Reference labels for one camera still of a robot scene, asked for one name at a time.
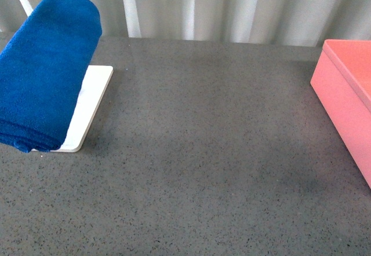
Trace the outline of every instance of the white curtain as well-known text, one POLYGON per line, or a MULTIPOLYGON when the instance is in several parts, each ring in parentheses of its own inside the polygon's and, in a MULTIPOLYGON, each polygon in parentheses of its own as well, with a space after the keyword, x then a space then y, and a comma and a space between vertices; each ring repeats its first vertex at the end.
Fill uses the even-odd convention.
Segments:
MULTIPOLYGON (((104 35, 321 46, 371 39, 371 0, 91 0, 104 35)), ((16 31, 40 0, 0 0, 16 31)))

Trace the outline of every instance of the folded towel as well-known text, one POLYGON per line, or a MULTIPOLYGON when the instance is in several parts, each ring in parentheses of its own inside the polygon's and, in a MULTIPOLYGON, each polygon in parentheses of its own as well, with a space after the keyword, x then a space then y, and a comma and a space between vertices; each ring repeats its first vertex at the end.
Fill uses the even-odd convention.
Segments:
POLYGON ((100 35, 91 1, 40 2, 0 54, 0 142, 60 148, 100 35))

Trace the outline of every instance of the blue towel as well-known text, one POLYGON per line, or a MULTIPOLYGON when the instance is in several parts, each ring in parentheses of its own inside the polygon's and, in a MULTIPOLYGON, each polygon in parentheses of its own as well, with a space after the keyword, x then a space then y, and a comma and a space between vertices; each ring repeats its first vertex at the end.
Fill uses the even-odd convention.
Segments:
POLYGON ((0 54, 0 142, 61 147, 100 35, 91 1, 40 2, 0 54))

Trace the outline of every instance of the speckled table surface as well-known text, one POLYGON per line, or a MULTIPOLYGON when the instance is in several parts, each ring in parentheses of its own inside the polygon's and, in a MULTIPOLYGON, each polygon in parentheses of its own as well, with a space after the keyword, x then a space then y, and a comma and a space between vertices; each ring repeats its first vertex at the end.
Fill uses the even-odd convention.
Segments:
POLYGON ((369 255, 320 51, 102 38, 114 74, 82 149, 0 145, 0 255, 369 255))

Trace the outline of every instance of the pink box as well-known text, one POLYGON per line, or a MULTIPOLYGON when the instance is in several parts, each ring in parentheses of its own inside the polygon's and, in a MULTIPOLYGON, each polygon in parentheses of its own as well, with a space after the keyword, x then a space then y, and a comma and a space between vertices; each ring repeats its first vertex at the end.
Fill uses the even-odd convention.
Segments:
POLYGON ((371 41, 326 40, 311 85, 371 187, 371 41))

